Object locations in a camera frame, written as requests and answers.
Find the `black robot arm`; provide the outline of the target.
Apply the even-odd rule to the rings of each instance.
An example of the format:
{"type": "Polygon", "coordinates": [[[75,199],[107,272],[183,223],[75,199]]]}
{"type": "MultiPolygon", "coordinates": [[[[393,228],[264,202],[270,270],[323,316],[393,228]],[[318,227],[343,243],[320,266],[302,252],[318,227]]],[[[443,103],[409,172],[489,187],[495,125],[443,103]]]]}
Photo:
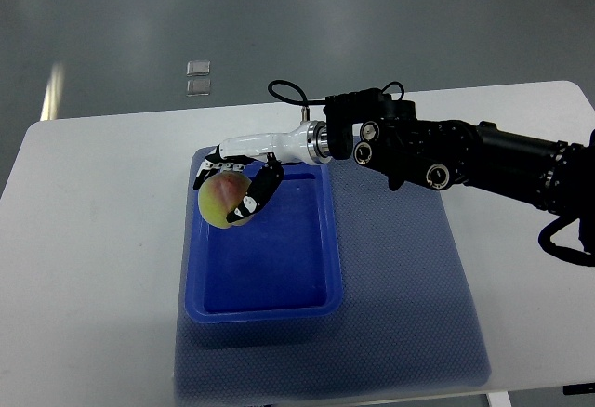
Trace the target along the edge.
{"type": "Polygon", "coordinates": [[[594,146],[501,131],[493,123],[417,118],[411,100],[371,88],[324,101],[329,153],[431,190],[458,184],[555,215],[538,235],[561,261],[594,265],[594,146]]]}

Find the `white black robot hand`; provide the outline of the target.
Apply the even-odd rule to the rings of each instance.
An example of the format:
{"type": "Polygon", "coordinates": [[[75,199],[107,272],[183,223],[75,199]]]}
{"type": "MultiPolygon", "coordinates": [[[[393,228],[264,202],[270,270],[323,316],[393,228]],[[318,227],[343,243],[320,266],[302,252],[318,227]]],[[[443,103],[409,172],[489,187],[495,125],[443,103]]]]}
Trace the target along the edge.
{"type": "Polygon", "coordinates": [[[246,175],[251,184],[227,220],[255,215],[269,202],[284,179],[286,164],[319,165],[330,161],[326,124],[306,121],[288,133],[265,133],[222,141],[200,164],[193,188],[199,192],[205,181],[224,171],[246,175]]]}

